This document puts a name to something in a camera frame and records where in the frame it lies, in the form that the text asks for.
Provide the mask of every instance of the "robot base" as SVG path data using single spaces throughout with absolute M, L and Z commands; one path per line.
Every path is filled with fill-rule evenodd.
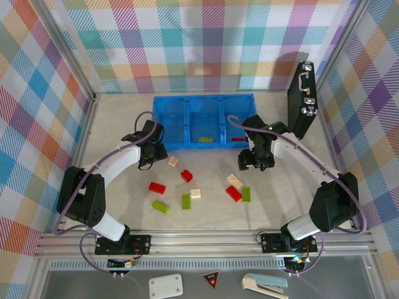
M 284 242 L 281 234 L 261 234 L 262 253 L 274 254 L 274 253 L 295 253 L 295 254 L 306 254 L 307 247 L 309 246 L 309 252 L 317 252 L 316 240 L 310 235 L 296 244 L 291 244 L 290 241 Z
M 150 235 L 131 235 L 125 226 L 125 232 L 119 241 L 105 237 L 96 240 L 95 255 L 148 255 L 151 247 Z

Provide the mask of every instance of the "white floor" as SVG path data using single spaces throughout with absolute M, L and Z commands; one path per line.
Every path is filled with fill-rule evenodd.
M 253 94 L 257 112 L 265 123 L 287 123 L 285 92 Z M 142 111 L 152 110 L 154 95 L 103 95 L 83 165 L 99 159 L 112 150 L 121 137 L 132 133 L 137 115 Z M 331 164 L 318 118 L 302 143 L 321 160 Z M 170 151 L 169 157 L 179 159 L 176 168 L 169 166 L 167 160 L 155 163 L 148 171 L 139 171 L 137 165 L 133 165 L 108 186 L 107 211 L 131 229 L 279 229 L 309 210 L 313 195 L 289 165 L 276 158 L 275 168 L 267 169 L 263 173 L 258 169 L 239 171 L 237 156 L 240 151 L 241 149 Z M 184 169 L 188 169 L 194 176 L 190 183 L 184 182 L 180 177 Z M 229 186 L 226 178 L 231 173 L 251 188 L 251 203 L 235 203 L 226 194 L 225 189 Z M 165 195 L 148 190 L 152 181 L 167 186 Z M 201 188 L 202 197 L 191 201 L 190 211 L 182 211 L 181 195 L 190 193 L 193 188 Z M 169 205 L 169 213 L 165 215 L 154 210 L 151 206 L 154 200 Z

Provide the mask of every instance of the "red triangle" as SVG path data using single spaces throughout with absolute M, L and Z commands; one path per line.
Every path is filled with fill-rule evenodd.
M 218 284 L 219 272 L 203 274 L 202 276 L 211 285 L 211 287 L 213 287 L 213 289 L 215 290 L 216 285 Z

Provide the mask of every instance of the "red block in bin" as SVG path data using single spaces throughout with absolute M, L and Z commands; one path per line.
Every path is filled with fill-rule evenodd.
M 166 186 L 151 182 L 151 184 L 148 187 L 148 190 L 159 193 L 159 194 L 164 194 L 166 191 Z
M 227 194 L 230 195 L 231 198 L 234 199 L 235 202 L 238 202 L 243 196 L 241 195 L 240 192 L 234 187 L 230 186 L 226 189 Z
M 181 173 L 181 177 L 186 181 L 186 182 L 190 182 L 193 179 L 193 175 L 191 174 L 191 172 L 189 172 L 188 170 L 183 170 L 183 172 Z

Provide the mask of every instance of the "black briefcase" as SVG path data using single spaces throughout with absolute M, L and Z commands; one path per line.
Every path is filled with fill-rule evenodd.
M 299 63 L 287 96 L 288 129 L 303 139 L 319 112 L 313 62 Z

